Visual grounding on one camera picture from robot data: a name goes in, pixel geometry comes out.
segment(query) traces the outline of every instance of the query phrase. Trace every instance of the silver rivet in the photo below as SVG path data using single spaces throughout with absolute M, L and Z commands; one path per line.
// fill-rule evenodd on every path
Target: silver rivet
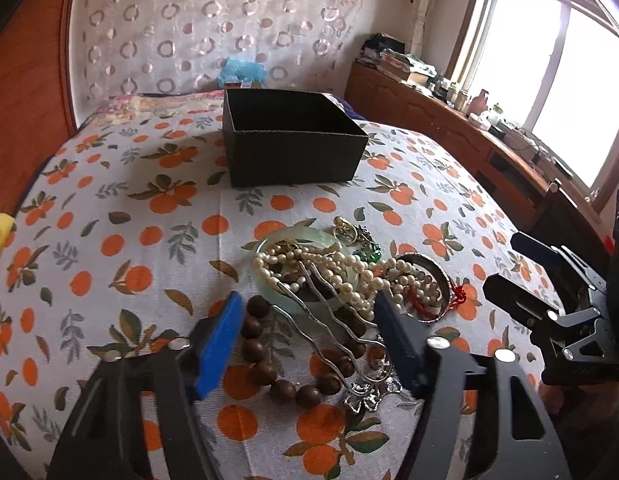
M 449 345 L 451 345 L 448 339 L 445 339 L 439 335 L 428 337 L 427 344 L 437 350 L 445 350 L 446 348 L 449 348 Z
M 516 354 L 507 348 L 499 348 L 494 352 L 494 357 L 503 363 L 516 361 Z
M 108 350 L 107 352 L 105 352 L 105 355 L 102 356 L 102 360 L 108 363 L 113 363 L 114 361 L 117 361 L 121 358 L 122 355 L 120 355 L 120 352 L 118 350 Z
M 167 346 L 169 346 L 170 350 L 184 350 L 190 345 L 189 339 L 186 337 L 177 337 L 172 339 Z

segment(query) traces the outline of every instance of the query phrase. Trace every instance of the tablecloth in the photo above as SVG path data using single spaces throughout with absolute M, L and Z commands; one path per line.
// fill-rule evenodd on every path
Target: tablecloth
M 254 240 L 295 224 L 326 229 L 337 215 L 365 224 L 385 257 L 417 250 L 435 258 L 467 301 L 432 332 L 477 354 L 510 348 L 538 382 L 542 358 L 529 331 L 486 302 L 481 286 L 500 272 L 548 303 L 558 297 L 544 269 L 510 247 L 510 220 L 442 147 L 359 121 L 369 144 L 351 182 L 233 189 L 221 124 L 221 92 L 115 98 L 58 150 L 20 209 L 0 261 L 0 429 L 32 478 L 45 476 L 106 350 L 144 354 L 187 334 L 229 291 L 256 293 Z M 303 154 L 272 152 L 262 164 L 279 156 Z M 314 381 L 322 370 L 307 342 L 279 318 L 267 331 L 280 376 Z M 247 380 L 239 345 L 198 406 L 225 478 L 395 475 L 419 402 L 388 396 L 362 419 L 347 415 L 342 396 L 309 411 L 278 407 Z M 166 480 L 152 397 L 143 401 L 153 475 Z M 466 393 L 450 478 L 462 476 L 475 406 Z

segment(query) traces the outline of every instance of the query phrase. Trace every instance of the black box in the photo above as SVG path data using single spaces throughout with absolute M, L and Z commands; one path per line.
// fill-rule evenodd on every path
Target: black box
M 223 135 L 234 187 L 351 180 L 367 134 L 326 96 L 225 91 Z

